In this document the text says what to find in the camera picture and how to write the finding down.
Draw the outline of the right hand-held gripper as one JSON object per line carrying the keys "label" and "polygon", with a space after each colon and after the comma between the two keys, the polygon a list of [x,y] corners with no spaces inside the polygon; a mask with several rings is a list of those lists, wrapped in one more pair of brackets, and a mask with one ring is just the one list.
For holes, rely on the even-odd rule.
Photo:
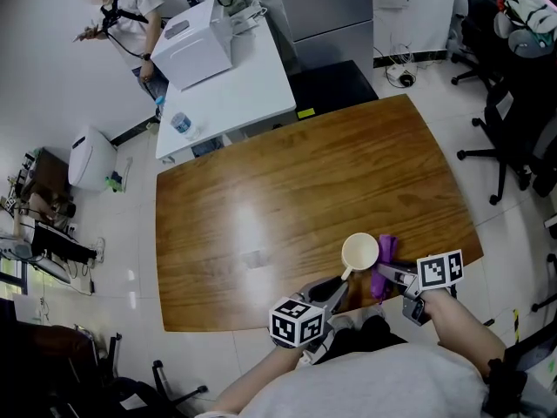
{"label": "right hand-held gripper", "polygon": [[413,323],[427,323],[422,294],[445,288],[457,298],[456,285],[464,278],[462,251],[430,255],[417,262],[392,261],[391,266],[377,266],[377,272],[397,285],[405,285],[403,314]]}

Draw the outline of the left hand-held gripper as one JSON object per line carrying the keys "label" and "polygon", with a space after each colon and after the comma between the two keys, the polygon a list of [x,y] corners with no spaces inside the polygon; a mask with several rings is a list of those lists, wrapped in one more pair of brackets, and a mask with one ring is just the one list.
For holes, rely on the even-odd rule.
{"label": "left hand-held gripper", "polygon": [[328,321],[341,308],[349,283],[340,276],[316,280],[281,298],[269,310],[269,334],[280,347],[303,350],[302,364],[315,364],[326,352]]}

